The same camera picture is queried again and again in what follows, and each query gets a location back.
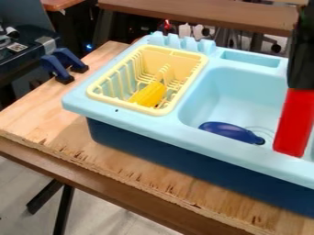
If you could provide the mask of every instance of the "sticker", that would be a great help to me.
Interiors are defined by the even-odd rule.
[[[19,44],[17,42],[12,43],[10,46],[7,46],[8,49],[13,50],[15,52],[20,52],[22,50],[25,50],[28,46],[25,46],[23,44]]]

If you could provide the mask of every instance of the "yellow dish rack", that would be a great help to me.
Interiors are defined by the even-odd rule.
[[[139,46],[90,84],[86,93],[90,98],[115,106],[154,116],[166,115],[174,109],[207,60],[207,56],[200,53],[153,45]],[[138,101],[144,95],[145,102]]]

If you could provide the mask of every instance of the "gray floor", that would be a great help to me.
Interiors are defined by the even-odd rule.
[[[0,157],[0,235],[49,235],[52,233],[61,191],[36,215],[26,203],[49,177]],[[76,190],[67,235],[179,235],[171,229]]]

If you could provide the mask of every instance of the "black table leg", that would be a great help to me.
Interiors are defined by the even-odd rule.
[[[53,235],[63,235],[65,232],[66,223],[69,217],[71,203],[73,200],[73,194],[74,188],[68,185],[64,185]]]
[[[45,186],[33,199],[27,203],[28,212],[35,215],[36,212],[41,209],[49,199],[54,196],[59,189],[63,186],[57,180],[52,180],[47,186]]]

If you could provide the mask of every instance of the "wooden table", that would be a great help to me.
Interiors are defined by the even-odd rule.
[[[60,11],[84,0],[40,0],[46,11]]]
[[[72,87],[128,45],[109,41],[85,74],[53,79],[0,113],[0,155],[184,234],[312,235],[314,220],[93,142],[83,117],[62,109]]]
[[[297,21],[294,6],[269,6],[226,0],[99,0],[99,7],[183,22],[289,36]],[[304,4],[305,0],[285,0]]]

